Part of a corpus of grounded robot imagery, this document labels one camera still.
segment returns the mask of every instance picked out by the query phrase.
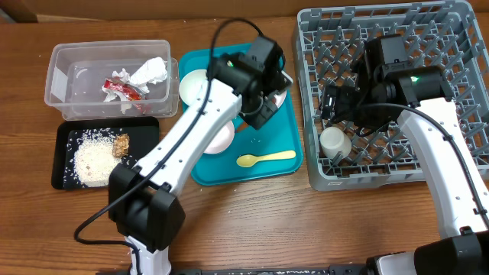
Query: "crumpled paper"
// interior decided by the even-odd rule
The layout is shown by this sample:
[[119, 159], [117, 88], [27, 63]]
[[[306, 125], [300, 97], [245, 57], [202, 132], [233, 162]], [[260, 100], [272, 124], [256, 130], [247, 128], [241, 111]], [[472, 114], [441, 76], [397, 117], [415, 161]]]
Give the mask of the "crumpled paper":
[[[125, 68], [122, 68], [120, 73], [117, 73], [116, 71], [112, 72], [112, 77], [117, 77], [122, 82], [138, 87], [142, 92], [148, 94], [150, 92], [147, 87], [148, 83], [157, 84], [167, 79], [168, 72], [166, 65], [167, 62], [161, 57], [155, 57], [146, 61], [132, 76], [126, 72]], [[104, 102], [110, 102], [117, 97], [119, 97], [122, 102], [129, 101], [129, 99], [119, 91], [104, 87], [102, 87], [102, 91], [107, 93]], [[121, 104], [121, 112], [125, 114], [125, 111], [131, 107], [132, 104]]]

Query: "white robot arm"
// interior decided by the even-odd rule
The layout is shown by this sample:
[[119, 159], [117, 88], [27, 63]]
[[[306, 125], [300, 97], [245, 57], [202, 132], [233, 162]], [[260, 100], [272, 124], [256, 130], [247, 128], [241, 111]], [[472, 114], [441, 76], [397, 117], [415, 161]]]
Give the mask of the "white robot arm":
[[[416, 109], [434, 118], [453, 136], [470, 170], [482, 205], [484, 209], [488, 209], [487, 187], [484, 185], [460, 132], [455, 108], [454, 102], [447, 102], [445, 99], [439, 98], [421, 101], [420, 107]], [[487, 228], [481, 215], [477, 214], [474, 196], [468, 187], [458, 158], [450, 144], [444, 141], [442, 133], [426, 119], [409, 111], [402, 111], [397, 122], [410, 141], [426, 177], [429, 191], [435, 202], [441, 238], [460, 236], [464, 233], [461, 228], [467, 227], [470, 227], [473, 232], [486, 231]], [[420, 270], [425, 262], [415, 259], [415, 252], [413, 251], [379, 257], [375, 264], [378, 275], [425, 274]]]
[[126, 245], [137, 249], [131, 274], [170, 272], [167, 247], [185, 218], [177, 197], [197, 160], [237, 115], [259, 129], [277, 112], [273, 95], [292, 85], [280, 66], [280, 58], [285, 62], [282, 49], [259, 34], [247, 53], [213, 58], [207, 72], [210, 82], [202, 84], [196, 101], [167, 136], [132, 169], [119, 165], [112, 171], [108, 216], [126, 237]]

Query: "teal tray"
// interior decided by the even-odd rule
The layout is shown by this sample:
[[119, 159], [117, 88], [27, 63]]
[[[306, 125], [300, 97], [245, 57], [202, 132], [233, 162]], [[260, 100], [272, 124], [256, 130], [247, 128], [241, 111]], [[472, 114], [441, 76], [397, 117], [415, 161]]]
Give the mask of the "teal tray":
[[[216, 56], [223, 53], [246, 52], [250, 44], [240, 44], [215, 48]], [[194, 70], [207, 69], [209, 50], [196, 50], [185, 54], [180, 60], [180, 79]], [[188, 106], [182, 102], [183, 111]], [[239, 117], [232, 120], [238, 128], [243, 120]], [[239, 156], [253, 154], [260, 156], [284, 150], [296, 151], [291, 160], [272, 160], [256, 163], [253, 167], [243, 168], [236, 164]], [[235, 183], [244, 180], [255, 180], [269, 176], [279, 176], [296, 172], [303, 162], [303, 150], [297, 130], [296, 117], [293, 112], [290, 91], [287, 91], [285, 102], [279, 111], [259, 131], [248, 127], [235, 135], [235, 139], [220, 154], [203, 154], [192, 170], [192, 178], [204, 186], [223, 183]]]

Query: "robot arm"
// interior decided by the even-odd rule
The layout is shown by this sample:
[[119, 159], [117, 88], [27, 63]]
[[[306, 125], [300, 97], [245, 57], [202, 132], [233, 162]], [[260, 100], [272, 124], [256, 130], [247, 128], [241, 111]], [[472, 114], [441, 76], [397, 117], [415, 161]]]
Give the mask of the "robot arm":
[[488, 192], [460, 132], [453, 91], [442, 71], [414, 68], [399, 35], [367, 42], [352, 68], [355, 87], [329, 86], [322, 117], [331, 124], [346, 119], [359, 129], [379, 131], [387, 130], [386, 122], [397, 121], [426, 176], [442, 237], [414, 252], [372, 257], [362, 275], [487, 273], [482, 251], [489, 245]]
[[[123, 196], [134, 185], [148, 179], [146, 188], [120, 202], [108, 211], [119, 233], [139, 251], [141, 272], [148, 275], [167, 275], [170, 270], [168, 246], [183, 224], [185, 213], [177, 196], [218, 131], [240, 115], [255, 129], [263, 126], [276, 112], [273, 95], [284, 92], [292, 79], [282, 70], [282, 49], [277, 42], [258, 36], [247, 53], [223, 54], [212, 58], [198, 98], [182, 115], [168, 135], [132, 168], [118, 165], [109, 178], [109, 202]], [[205, 94], [209, 97], [199, 120]], [[187, 133], [164, 165], [160, 161]], [[137, 257], [132, 254], [131, 274], [137, 274]]]
[[[489, 207], [487, 188], [475, 166], [458, 125], [455, 103], [445, 99], [421, 101], [416, 108], [447, 130], [460, 149], [477, 194], [485, 209]], [[458, 158], [442, 133], [426, 119], [402, 111], [397, 123], [411, 143], [435, 202], [442, 238], [413, 252], [372, 257], [368, 261], [377, 275], [473, 274], [487, 271], [482, 262], [482, 247], [487, 245], [487, 229], [477, 209]]]

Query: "white cup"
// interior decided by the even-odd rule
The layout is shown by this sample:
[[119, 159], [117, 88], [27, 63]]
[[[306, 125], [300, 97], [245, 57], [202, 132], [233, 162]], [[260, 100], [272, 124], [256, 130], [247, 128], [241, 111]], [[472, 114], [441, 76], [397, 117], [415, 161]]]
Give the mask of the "white cup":
[[326, 128], [319, 137], [322, 152], [332, 160], [340, 152], [341, 158], [347, 157], [351, 152], [350, 138], [337, 127]]

